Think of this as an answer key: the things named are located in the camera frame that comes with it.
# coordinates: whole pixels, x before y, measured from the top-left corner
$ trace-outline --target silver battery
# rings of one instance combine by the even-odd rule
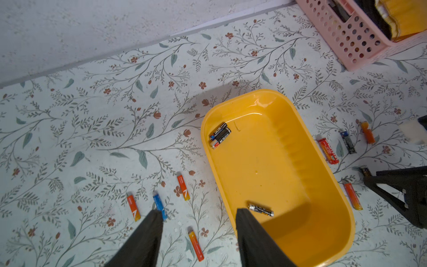
[[[258,206],[255,206],[255,205],[253,205],[253,204],[249,204],[248,208],[249,208],[249,210],[251,210],[251,211],[259,212],[259,213],[262,213],[262,214],[268,215],[268,216],[270,216],[270,217],[273,217],[273,216],[274,216],[274,212],[273,212],[273,211],[271,211],[271,210],[268,210],[268,209],[266,209],[266,208],[258,207]]]

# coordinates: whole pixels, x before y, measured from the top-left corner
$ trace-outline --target white wall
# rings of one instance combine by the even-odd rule
[[[260,11],[263,6],[271,8],[289,2],[291,0],[3,0],[0,87],[150,45],[242,10]]]

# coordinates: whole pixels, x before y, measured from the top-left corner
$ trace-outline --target yellow cloth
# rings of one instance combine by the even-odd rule
[[[427,0],[375,0],[375,7],[390,25],[392,41],[427,29]]]

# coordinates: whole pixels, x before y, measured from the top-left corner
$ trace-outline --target blue battery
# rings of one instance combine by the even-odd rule
[[[163,204],[161,202],[159,194],[156,193],[153,196],[153,198],[154,198],[154,203],[156,203],[157,210],[161,211],[161,215],[163,217],[163,220],[166,220],[167,219],[166,211],[164,210],[164,207],[163,207]]]

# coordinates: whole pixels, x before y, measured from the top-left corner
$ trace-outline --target floral vinyl floor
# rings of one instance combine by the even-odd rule
[[[353,210],[352,248],[332,266],[427,266],[427,232],[364,187],[358,171],[426,164],[427,147],[398,129],[427,113],[426,66],[424,43],[348,72],[291,6],[2,88],[0,262],[103,266],[139,224],[126,192],[144,217],[157,191],[169,216],[158,267],[240,266],[200,126],[216,104],[269,88],[293,102],[313,136],[328,138],[340,159],[330,166],[337,182],[352,182],[363,206]],[[348,154],[340,128],[357,154]]]

